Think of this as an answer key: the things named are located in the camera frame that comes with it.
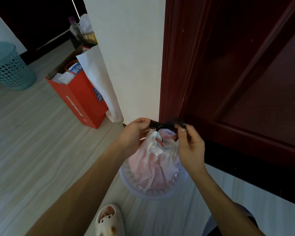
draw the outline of white slipper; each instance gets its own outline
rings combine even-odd
[[[114,215],[107,215],[99,222],[100,215],[108,206],[113,207],[115,211]],[[115,204],[106,205],[98,212],[96,216],[95,234],[96,236],[125,236],[124,221],[118,206]]]

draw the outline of pink plastic bag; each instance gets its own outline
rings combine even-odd
[[[174,132],[160,129],[150,130],[136,153],[129,158],[129,166],[137,183],[144,190],[166,189],[175,180],[180,160],[178,141],[174,141]]]

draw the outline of blue laundry basket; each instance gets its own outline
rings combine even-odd
[[[13,90],[31,86],[36,80],[34,73],[15,50],[15,45],[0,42],[0,83]]]

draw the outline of person's left hand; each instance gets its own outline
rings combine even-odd
[[[151,120],[148,118],[138,118],[129,123],[122,131],[117,142],[121,146],[126,159],[132,156],[142,144],[143,140],[140,141],[140,139],[146,137],[150,122]]]

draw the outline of tiled floor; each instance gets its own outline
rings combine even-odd
[[[72,51],[66,42],[32,63],[38,79],[26,90],[0,85],[0,235],[24,235],[123,129],[108,119],[98,130],[83,126],[44,79]],[[266,235],[295,235],[295,204],[207,169]],[[132,195],[117,174],[102,205],[111,202],[122,210],[126,235],[200,235],[210,216],[190,178],[174,197],[156,202]],[[86,235],[95,235],[94,222]]]

